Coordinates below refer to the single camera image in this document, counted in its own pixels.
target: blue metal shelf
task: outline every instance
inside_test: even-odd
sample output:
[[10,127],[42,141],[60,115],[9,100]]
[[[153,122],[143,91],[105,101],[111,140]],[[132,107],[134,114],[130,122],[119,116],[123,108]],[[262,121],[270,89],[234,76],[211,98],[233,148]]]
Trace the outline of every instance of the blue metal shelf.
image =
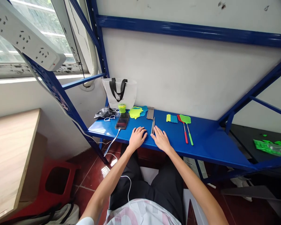
[[126,17],[97,16],[98,26],[281,48],[281,34]]
[[[167,114],[175,115],[170,112],[154,110],[155,125],[167,133],[172,147],[179,155],[244,170],[254,168],[217,121],[191,117],[191,124],[188,126],[194,142],[192,146],[190,143],[185,143],[183,124],[181,122],[166,122]],[[116,122],[116,120],[105,122],[103,119],[98,119],[88,129],[88,134],[113,140],[118,133],[118,130],[115,129]],[[150,137],[152,120],[147,119],[146,116],[137,119],[130,118],[127,129],[120,131],[117,141],[129,143],[133,128],[139,126],[145,127],[149,132],[143,147],[159,150]]]
[[[132,31],[168,34],[191,38],[202,38],[208,40],[281,48],[281,34],[199,26],[174,22],[172,23],[143,20],[135,18],[103,16],[99,15],[98,13],[96,0],[86,0],[91,19],[91,26],[93,28],[92,29],[88,24],[79,4],[77,3],[77,0],[70,1],[97,48],[102,73],[62,86],[53,72],[46,71],[32,59],[28,57],[27,59],[29,60],[34,70],[42,78],[43,82],[51,91],[53,96],[62,104],[66,113],[79,124],[79,126],[82,128],[81,133],[83,134],[85,139],[96,151],[100,159],[106,164],[108,163],[108,161],[104,157],[101,149],[96,144],[96,142],[87,135],[93,135],[96,137],[112,140],[116,136],[118,131],[115,129],[116,120],[104,122],[102,119],[98,119],[89,129],[87,129],[82,118],[80,117],[79,113],[77,112],[65,92],[66,89],[77,86],[84,82],[100,77],[109,77],[102,28],[125,29]],[[189,125],[189,128],[194,146],[185,143],[182,123],[174,124],[165,121],[166,114],[168,114],[169,112],[155,110],[155,123],[162,130],[165,130],[167,132],[173,148],[180,155],[236,168],[236,170],[234,170],[233,172],[224,174],[223,176],[217,176],[217,180],[245,175],[247,173],[257,172],[272,167],[280,167],[281,157],[278,157],[269,162],[261,162],[252,165],[227,135],[229,133],[234,114],[237,113],[252,99],[281,114],[280,109],[255,98],[259,93],[261,93],[280,76],[281,62],[258,84],[256,84],[245,96],[243,96],[233,107],[231,107],[231,109],[228,110],[218,121],[192,117],[192,123]],[[224,131],[219,126],[219,124],[224,124],[227,120],[228,122],[226,130]],[[120,131],[117,140],[119,142],[128,143],[132,129],[139,126],[145,126],[147,130],[150,131],[152,127],[152,120],[148,120],[145,117],[138,118],[137,120],[131,119],[127,129]],[[150,136],[146,138],[143,146],[146,148],[158,150],[158,147],[155,145]],[[213,178],[208,178],[204,179],[204,181],[211,182],[212,179]]]

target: white power strip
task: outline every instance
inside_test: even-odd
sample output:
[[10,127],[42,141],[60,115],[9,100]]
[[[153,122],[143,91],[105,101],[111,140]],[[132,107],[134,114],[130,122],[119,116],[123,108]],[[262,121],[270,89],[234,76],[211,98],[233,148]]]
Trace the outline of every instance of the white power strip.
[[8,1],[0,0],[0,36],[48,71],[61,67],[65,55]]

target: black bag handle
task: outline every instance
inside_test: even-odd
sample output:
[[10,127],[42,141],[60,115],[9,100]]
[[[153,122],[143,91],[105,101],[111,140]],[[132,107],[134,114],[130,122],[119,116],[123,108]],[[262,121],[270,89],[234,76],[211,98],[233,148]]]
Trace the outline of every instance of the black bag handle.
[[[115,97],[115,99],[116,99],[117,102],[119,102],[119,101],[121,101],[121,100],[123,99],[124,92],[125,92],[125,87],[126,87],[126,82],[128,82],[127,79],[123,79],[123,80],[122,80],[121,92],[120,92],[120,93],[116,92],[116,79],[115,79],[115,78],[112,78],[111,81],[109,82],[110,90],[111,90],[112,95]],[[117,93],[117,95],[120,97],[119,100],[116,98],[115,93]]]

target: red stool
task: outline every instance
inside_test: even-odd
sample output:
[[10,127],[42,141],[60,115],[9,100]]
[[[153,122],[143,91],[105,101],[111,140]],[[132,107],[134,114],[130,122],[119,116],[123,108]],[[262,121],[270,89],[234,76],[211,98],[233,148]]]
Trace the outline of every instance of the red stool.
[[80,165],[45,158],[36,200],[9,220],[39,215],[58,204],[64,206],[69,203],[75,171],[80,168]]

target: black pants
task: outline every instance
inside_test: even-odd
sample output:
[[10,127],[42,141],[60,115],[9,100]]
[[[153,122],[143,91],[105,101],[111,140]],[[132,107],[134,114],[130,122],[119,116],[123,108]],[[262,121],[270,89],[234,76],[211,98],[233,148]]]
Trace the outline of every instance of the black pants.
[[[126,148],[127,145],[123,144],[121,156]],[[131,179],[130,201],[136,198],[151,200],[169,211],[181,224],[185,224],[183,216],[183,179],[168,156],[164,166],[159,170],[151,185],[143,180],[137,151],[129,159],[122,176],[124,175]],[[129,187],[130,180],[127,177],[121,177],[111,194],[110,210],[116,210],[128,202]]]

